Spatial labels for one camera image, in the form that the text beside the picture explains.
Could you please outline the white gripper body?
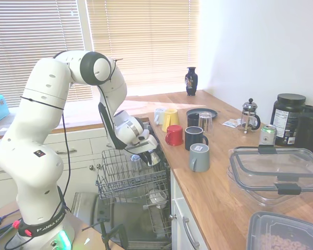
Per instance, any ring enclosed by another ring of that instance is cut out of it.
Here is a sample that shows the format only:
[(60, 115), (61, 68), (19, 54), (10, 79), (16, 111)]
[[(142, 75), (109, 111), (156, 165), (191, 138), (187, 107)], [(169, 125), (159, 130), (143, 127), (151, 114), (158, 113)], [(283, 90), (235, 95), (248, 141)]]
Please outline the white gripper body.
[(156, 149), (157, 146), (158, 146), (157, 140), (153, 135), (149, 134), (146, 139), (140, 141), (138, 144), (127, 145), (125, 150), (131, 154), (139, 155), (141, 153)]

